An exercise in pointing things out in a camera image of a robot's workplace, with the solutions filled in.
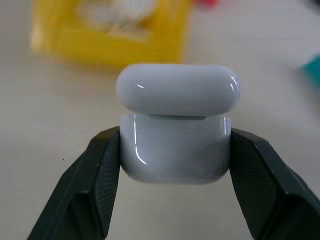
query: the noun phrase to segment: white table surface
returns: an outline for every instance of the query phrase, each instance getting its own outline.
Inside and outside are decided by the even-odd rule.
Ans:
[[[320,196],[320,96],[297,69],[320,53],[320,16],[301,0],[221,0],[193,13],[186,63],[240,76],[233,127],[262,136]],[[0,2],[0,238],[30,233],[63,172],[126,113],[114,73],[31,58],[31,3]],[[228,173],[204,186],[122,172],[109,240],[252,239]]]

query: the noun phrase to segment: glossy white plastic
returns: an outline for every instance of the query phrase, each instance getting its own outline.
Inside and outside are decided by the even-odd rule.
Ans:
[[[125,69],[117,94],[136,113],[121,118],[123,169],[148,183],[217,181],[230,164],[231,119],[221,114],[234,106],[239,91],[236,74],[224,66],[141,64]]]

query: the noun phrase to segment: yellow package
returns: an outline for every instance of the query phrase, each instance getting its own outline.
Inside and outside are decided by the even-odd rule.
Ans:
[[[157,0],[155,10],[143,17],[139,11],[117,14],[110,0],[90,0],[99,11],[87,11],[83,4],[88,2],[35,0],[32,49],[81,64],[117,67],[181,61],[191,0]],[[86,18],[84,10],[94,18]],[[133,22],[124,16],[140,18]]]

